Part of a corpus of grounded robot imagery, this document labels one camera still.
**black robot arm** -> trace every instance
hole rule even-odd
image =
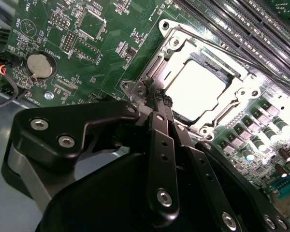
[[[193,145],[156,93],[28,109],[14,118],[2,174],[43,212],[39,232],[290,232],[288,221],[207,142]],[[78,161],[130,148],[76,181]]]

